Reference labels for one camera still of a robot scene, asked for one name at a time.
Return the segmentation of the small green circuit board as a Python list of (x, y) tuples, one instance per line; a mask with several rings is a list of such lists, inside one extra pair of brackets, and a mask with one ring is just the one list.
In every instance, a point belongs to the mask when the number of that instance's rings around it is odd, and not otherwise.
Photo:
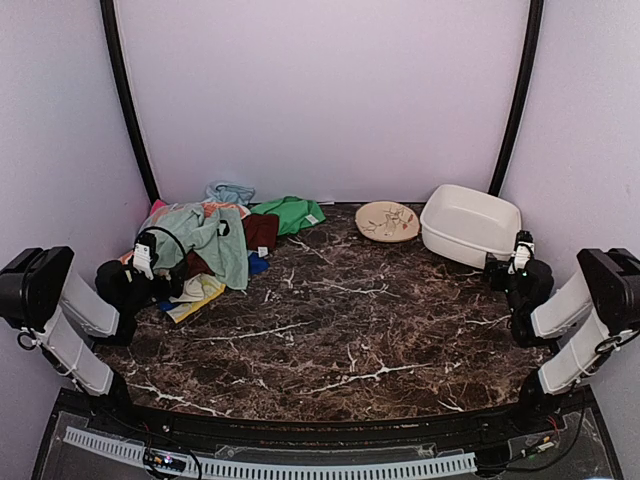
[(152, 469), (166, 469), (175, 472), (183, 472), (186, 462), (170, 454), (148, 450), (143, 454), (143, 464)]

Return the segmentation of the black frame post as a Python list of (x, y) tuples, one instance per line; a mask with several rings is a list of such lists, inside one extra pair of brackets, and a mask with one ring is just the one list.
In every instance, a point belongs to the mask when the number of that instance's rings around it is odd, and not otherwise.
[(500, 150), (487, 191), (489, 195), (495, 197), (500, 196), (504, 186), (526, 106), (540, 37), (544, 4), (544, 0), (531, 0), (529, 2), (522, 54), (514, 86), (513, 98)]
[(144, 144), (134, 99), (125, 65), (116, 4), (113, 0), (100, 0), (101, 18), (112, 75), (137, 169), (150, 204), (160, 199), (158, 186)]

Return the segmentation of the white yellow patterned towel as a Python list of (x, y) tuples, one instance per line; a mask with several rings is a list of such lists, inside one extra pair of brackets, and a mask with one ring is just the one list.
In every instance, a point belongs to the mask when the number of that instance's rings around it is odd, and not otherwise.
[(170, 297), (167, 301), (160, 301), (157, 306), (169, 315), (175, 324), (179, 324), (203, 306), (219, 297), (226, 289), (216, 277), (201, 273), (184, 284), (182, 294)]

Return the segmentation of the dark red towel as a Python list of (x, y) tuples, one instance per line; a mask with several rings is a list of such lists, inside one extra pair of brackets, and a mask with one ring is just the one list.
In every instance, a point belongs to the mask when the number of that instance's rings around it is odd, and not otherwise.
[[(251, 214), (242, 220), (248, 251), (258, 252), (260, 247), (273, 250), (279, 230), (279, 218), (276, 215)], [(187, 255), (187, 279), (205, 273), (214, 275), (206, 261), (195, 251)]]

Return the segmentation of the bright green towel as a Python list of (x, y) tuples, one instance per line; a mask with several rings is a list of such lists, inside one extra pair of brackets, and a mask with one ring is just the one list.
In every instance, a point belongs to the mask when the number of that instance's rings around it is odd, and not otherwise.
[(276, 215), (279, 218), (279, 236), (297, 234), (300, 230), (317, 226), (326, 220), (316, 201), (296, 196), (263, 202), (250, 210), (253, 214)]

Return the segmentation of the white plastic tub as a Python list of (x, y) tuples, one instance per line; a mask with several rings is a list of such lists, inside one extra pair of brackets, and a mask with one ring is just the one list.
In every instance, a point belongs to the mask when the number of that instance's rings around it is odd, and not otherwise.
[(522, 228), (521, 212), (512, 203), (451, 184), (434, 191), (420, 223), (429, 251), (480, 270), (488, 254), (508, 260)]

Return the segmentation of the right black frame post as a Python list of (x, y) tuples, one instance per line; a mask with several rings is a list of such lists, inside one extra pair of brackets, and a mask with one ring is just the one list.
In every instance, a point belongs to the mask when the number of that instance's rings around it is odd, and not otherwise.
[(504, 186), (526, 106), (540, 37), (544, 4), (544, 0), (531, 0), (529, 2), (522, 54), (514, 86), (513, 98), (500, 150), (487, 191), (489, 195), (495, 197), (500, 196)]

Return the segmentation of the mint green panda towel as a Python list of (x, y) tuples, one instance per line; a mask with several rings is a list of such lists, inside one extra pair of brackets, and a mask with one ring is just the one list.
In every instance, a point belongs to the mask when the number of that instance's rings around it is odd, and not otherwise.
[(156, 225), (141, 226), (156, 237), (156, 270), (168, 270), (195, 250), (214, 276), (228, 288), (248, 285), (248, 250), (242, 219), (237, 210), (219, 209), (209, 218), (201, 206), (169, 213)]

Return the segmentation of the royal blue towel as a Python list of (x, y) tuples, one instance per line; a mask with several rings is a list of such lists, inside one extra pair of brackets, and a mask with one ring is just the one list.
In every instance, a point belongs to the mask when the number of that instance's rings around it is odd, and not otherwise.
[(248, 271), (250, 276), (261, 274), (268, 270), (269, 267), (269, 262), (264, 257), (260, 257), (257, 252), (253, 251), (249, 254)]

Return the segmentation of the light blue towel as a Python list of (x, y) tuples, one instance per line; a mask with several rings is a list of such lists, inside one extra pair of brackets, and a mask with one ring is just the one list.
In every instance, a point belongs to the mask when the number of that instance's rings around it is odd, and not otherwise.
[(212, 182), (205, 188), (204, 201), (247, 206), (254, 195), (255, 189), (252, 187), (226, 182)]

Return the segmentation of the orange pink patterned towel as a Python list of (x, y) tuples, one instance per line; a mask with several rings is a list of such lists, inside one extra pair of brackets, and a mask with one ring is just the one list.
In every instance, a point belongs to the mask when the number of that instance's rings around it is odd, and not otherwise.
[(195, 202), (195, 203), (185, 203), (185, 204), (166, 204), (160, 200), (156, 201), (152, 205), (152, 209), (150, 211), (149, 217), (143, 223), (143, 227), (156, 225), (161, 217), (166, 216), (169, 213), (177, 212), (184, 210), (187, 207), (191, 206), (201, 206), (204, 211), (204, 217), (209, 218), (219, 209), (234, 209), (237, 210), (240, 214), (240, 218), (244, 219), (248, 215), (251, 214), (251, 211), (242, 205), (237, 205), (229, 202)]

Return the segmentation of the beige bird ceramic plate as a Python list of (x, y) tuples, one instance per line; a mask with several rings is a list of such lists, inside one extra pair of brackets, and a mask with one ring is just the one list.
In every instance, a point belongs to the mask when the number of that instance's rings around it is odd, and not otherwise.
[(370, 202), (355, 214), (355, 224), (366, 238), (380, 243), (399, 243), (414, 239), (420, 232), (417, 214), (393, 201)]

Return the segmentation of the left black frame post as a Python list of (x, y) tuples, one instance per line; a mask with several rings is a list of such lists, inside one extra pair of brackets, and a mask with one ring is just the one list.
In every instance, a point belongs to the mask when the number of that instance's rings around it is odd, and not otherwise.
[(112, 75), (137, 169), (150, 204), (160, 199), (158, 186), (144, 144), (134, 99), (125, 65), (116, 4), (113, 0), (100, 0), (101, 18)]

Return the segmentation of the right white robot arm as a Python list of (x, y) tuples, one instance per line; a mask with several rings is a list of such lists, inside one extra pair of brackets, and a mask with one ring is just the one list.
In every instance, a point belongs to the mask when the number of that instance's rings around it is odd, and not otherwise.
[(624, 248), (582, 249), (578, 270), (560, 287), (529, 243), (509, 259), (487, 254), (484, 275), (505, 294), (508, 328), (523, 348), (548, 347), (552, 357), (523, 382), (510, 424), (534, 432), (560, 397), (593, 376), (608, 358), (639, 336), (639, 260)]

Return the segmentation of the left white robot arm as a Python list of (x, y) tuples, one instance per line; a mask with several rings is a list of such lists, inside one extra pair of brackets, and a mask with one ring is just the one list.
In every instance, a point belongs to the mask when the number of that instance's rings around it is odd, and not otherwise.
[(158, 254), (138, 245), (127, 264), (109, 261), (98, 270), (93, 289), (74, 270), (68, 246), (28, 248), (1, 269), (1, 317), (39, 348), (56, 371), (86, 394), (104, 402), (101, 417), (120, 436), (141, 427), (140, 412), (123, 377), (88, 345), (127, 346), (135, 316), (151, 296)]

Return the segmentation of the black front table rail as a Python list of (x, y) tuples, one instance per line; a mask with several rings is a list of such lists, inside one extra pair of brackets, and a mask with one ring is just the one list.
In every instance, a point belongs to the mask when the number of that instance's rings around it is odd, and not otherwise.
[(229, 419), (136, 407), (130, 416), (94, 405), (84, 415), (110, 433), (149, 433), (157, 442), (196, 449), (216, 445), (269, 448), (387, 447), (434, 443), (439, 447), (501, 445), (518, 435), (553, 431), (550, 418), (526, 419), (516, 409), (364, 422), (277, 422)]

